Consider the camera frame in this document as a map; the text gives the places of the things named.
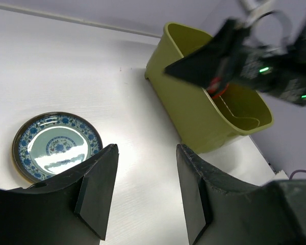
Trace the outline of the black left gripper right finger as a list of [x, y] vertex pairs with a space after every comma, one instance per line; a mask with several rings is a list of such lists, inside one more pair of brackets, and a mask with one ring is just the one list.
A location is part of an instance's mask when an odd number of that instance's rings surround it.
[[176, 147], [190, 244], [306, 244], [306, 179], [241, 181]]

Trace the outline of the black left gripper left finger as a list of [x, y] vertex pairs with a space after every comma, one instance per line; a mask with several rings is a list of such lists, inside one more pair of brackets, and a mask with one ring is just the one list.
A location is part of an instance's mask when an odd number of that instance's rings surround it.
[[28, 188], [0, 189], [0, 244], [99, 244], [105, 240], [119, 150]]

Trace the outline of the orange plate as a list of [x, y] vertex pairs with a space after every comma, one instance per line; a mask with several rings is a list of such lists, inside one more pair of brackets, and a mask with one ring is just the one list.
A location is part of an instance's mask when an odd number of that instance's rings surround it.
[[227, 90], [228, 83], [222, 84], [221, 82], [222, 80], [219, 77], [215, 77], [206, 89], [207, 93], [212, 99], [220, 97]]

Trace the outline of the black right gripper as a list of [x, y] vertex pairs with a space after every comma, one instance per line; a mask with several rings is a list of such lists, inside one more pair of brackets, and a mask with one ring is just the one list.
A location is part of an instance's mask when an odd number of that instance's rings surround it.
[[306, 23], [283, 55], [242, 48], [246, 37], [243, 24], [227, 19], [211, 41], [168, 65], [164, 73], [202, 88], [219, 78], [221, 88], [229, 82], [306, 106]]

